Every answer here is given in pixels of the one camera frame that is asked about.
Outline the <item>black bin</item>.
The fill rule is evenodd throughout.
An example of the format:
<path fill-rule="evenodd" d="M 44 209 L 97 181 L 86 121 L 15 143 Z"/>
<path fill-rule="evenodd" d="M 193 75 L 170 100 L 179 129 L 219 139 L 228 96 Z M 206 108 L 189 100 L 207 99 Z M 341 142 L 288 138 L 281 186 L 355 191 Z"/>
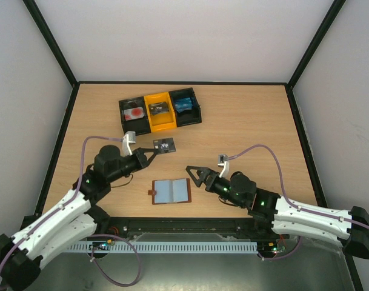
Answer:
<path fill-rule="evenodd" d="M 118 101 L 123 132 L 135 132 L 136 135 L 151 133 L 147 108 L 143 96 Z"/>
<path fill-rule="evenodd" d="M 201 107 L 192 87 L 172 90 L 168 94 L 173 105 L 177 127 L 202 122 Z"/>

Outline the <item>black enclosure frame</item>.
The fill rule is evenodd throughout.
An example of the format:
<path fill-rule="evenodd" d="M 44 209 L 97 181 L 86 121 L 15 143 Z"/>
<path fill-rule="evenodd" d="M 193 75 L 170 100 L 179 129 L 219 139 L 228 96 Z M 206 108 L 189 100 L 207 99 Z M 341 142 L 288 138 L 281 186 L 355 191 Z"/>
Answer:
<path fill-rule="evenodd" d="M 36 204 L 36 208 L 34 214 L 24 217 L 22 221 L 22 225 L 26 226 L 28 222 L 33 222 L 37 218 L 39 218 L 42 210 L 44 208 L 44 202 L 47 198 L 48 190 L 50 187 L 50 182 L 52 181 L 53 174 L 55 172 L 55 165 L 58 161 L 61 146 L 65 137 L 66 129 L 68 127 L 71 113 L 76 101 L 76 96 L 81 84 L 85 84 L 85 81 L 77 81 L 72 70 L 64 57 L 58 43 L 53 36 L 49 26 L 47 25 L 45 18 L 43 17 L 37 3 L 35 1 L 24 1 L 24 5 L 26 6 L 30 16 L 34 20 L 37 28 L 41 32 L 44 37 L 49 49 L 52 51 L 54 57 L 56 58 L 58 64 L 60 65 L 64 75 L 69 81 L 72 91 L 71 95 L 65 110 L 65 115 L 62 120 L 61 128 L 55 143 L 55 147 L 52 153 L 52 157 L 50 163 L 48 165 L 48 170 L 44 179 L 44 183 L 38 198 L 38 202 Z M 319 176 L 316 170 L 315 163 L 313 161 L 313 155 L 311 153 L 311 147 L 308 144 L 307 134 L 305 129 L 303 129 L 302 116 L 299 112 L 296 98 L 294 97 L 293 89 L 296 86 L 299 78 L 302 76 L 305 68 L 322 42 L 324 36 L 330 29 L 332 23 L 336 19 L 339 14 L 341 8 L 345 4 L 345 1 L 333 1 L 331 3 L 328 12 L 324 16 L 319 28 L 317 29 L 315 35 L 313 36 L 308 48 L 306 49 L 303 57 L 299 61 L 298 66 L 292 74 L 291 79 L 288 82 L 236 82 L 236 81 L 91 81 L 90 84 L 148 84 L 148 85 L 282 85 L 285 87 L 287 92 L 287 98 L 290 104 L 291 113 L 294 119 L 296 131 L 299 137 L 299 141 L 302 147 L 302 152 L 304 154 L 305 163 L 308 168 L 308 173 L 310 175 L 311 183 L 314 189 L 314 195 L 316 201 L 321 206 L 326 206 L 327 202 L 325 200 L 325 196 L 322 190 L 321 183 L 319 181 Z"/>

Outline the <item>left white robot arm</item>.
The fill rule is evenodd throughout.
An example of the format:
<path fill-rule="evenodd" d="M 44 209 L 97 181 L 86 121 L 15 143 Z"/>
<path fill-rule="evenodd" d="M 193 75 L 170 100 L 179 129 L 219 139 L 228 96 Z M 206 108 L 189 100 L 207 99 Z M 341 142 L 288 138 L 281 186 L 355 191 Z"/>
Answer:
<path fill-rule="evenodd" d="M 55 206 L 11 237 L 0 235 L 0 290 L 26 289 L 68 246 L 104 234 L 110 216 L 97 203 L 112 182 L 148 167 L 156 155 L 155 149 L 138 148 L 123 156 L 117 146 L 103 146 Z"/>

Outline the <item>yellow middle bin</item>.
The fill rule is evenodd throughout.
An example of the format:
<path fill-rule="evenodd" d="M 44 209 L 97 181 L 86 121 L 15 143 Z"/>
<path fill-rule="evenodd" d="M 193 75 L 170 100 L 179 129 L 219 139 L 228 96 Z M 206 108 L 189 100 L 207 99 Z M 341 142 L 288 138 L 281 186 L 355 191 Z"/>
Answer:
<path fill-rule="evenodd" d="M 169 92 L 145 95 L 144 101 L 152 133 L 177 127 L 175 110 Z"/>

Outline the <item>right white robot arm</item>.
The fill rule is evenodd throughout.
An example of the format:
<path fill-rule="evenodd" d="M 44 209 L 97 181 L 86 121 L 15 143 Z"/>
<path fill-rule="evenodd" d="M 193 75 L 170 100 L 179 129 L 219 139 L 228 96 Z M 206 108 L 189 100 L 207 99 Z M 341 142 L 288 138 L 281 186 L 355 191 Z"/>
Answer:
<path fill-rule="evenodd" d="M 336 210 L 287 199 L 260 189 L 242 172 L 234 172 L 226 179 L 208 167 L 187 166 L 186 171 L 196 187 L 204 186 L 205 191 L 247 210 L 256 221 L 255 232 L 263 238 L 272 233 L 303 236 L 369 259 L 369 214 L 364 208 Z"/>

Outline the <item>blue card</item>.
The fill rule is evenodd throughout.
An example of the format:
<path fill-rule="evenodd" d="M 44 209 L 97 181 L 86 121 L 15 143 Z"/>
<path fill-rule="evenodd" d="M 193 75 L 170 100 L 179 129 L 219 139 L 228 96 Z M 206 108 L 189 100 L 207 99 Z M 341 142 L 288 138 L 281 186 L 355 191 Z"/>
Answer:
<path fill-rule="evenodd" d="M 191 110 L 193 103 L 191 98 L 181 98 L 174 100 L 175 109 L 178 113 L 184 112 L 186 110 Z"/>

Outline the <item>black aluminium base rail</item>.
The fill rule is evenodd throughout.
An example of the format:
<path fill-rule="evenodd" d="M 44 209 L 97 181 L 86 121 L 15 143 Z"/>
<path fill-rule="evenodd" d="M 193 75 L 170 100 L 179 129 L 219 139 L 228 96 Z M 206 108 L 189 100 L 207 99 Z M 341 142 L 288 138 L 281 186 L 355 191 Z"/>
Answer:
<path fill-rule="evenodd" d="M 122 238 L 130 238 L 142 233 L 215 233 L 222 236 L 233 236 L 251 241 L 275 241 L 282 236 L 303 236 L 337 244 L 340 234 L 331 230 L 322 230 L 313 226 L 305 226 L 298 222 L 275 221 L 270 228 L 261 226 L 253 218 L 128 218 L 111 217 L 100 208 L 92 208 L 75 218 L 76 232 L 93 221 L 96 234 L 114 234 Z"/>

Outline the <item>left black bin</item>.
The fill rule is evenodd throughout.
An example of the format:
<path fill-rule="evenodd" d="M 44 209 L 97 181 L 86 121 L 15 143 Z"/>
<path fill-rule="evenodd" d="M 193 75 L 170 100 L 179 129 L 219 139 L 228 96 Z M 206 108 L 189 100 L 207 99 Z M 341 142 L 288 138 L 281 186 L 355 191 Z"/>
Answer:
<path fill-rule="evenodd" d="M 143 96 L 118 101 L 123 132 L 135 132 L 136 135 L 151 133 L 147 108 Z"/>

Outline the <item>red white card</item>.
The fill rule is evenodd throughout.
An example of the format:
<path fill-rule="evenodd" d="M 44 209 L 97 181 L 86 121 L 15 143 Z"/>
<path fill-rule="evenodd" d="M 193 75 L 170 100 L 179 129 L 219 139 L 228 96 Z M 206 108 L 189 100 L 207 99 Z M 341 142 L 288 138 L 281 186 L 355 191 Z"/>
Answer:
<path fill-rule="evenodd" d="M 123 115 L 126 121 L 142 119 L 145 117 L 144 109 L 142 107 L 133 107 L 130 109 L 124 109 Z"/>

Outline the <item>right black bin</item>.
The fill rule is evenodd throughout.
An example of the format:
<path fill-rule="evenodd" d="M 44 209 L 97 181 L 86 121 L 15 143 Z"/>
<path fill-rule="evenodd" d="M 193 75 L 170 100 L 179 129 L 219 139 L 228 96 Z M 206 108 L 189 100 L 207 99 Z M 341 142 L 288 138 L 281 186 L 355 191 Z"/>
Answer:
<path fill-rule="evenodd" d="M 172 90 L 168 94 L 173 105 L 177 127 L 202 122 L 201 107 L 192 87 Z"/>

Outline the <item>black VIP logo card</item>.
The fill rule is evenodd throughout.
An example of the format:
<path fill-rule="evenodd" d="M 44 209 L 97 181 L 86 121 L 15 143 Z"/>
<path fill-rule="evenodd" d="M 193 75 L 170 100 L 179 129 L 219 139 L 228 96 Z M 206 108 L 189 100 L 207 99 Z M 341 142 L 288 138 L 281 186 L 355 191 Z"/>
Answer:
<path fill-rule="evenodd" d="M 168 113 L 170 111 L 169 105 L 165 101 L 149 104 L 148 108 L 151 116 Z"/>

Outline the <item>brown leather card holder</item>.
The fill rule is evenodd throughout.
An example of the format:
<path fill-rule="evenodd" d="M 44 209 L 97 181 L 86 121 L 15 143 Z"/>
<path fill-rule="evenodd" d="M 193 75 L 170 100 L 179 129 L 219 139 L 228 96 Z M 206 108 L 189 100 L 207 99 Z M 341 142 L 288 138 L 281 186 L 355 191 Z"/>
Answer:
<path fill-rule="evenodd" d="M 190 203 L 190 180 L 188 178 L 154 180 L 148 195 L 151 196 L 153 205 Z"/>

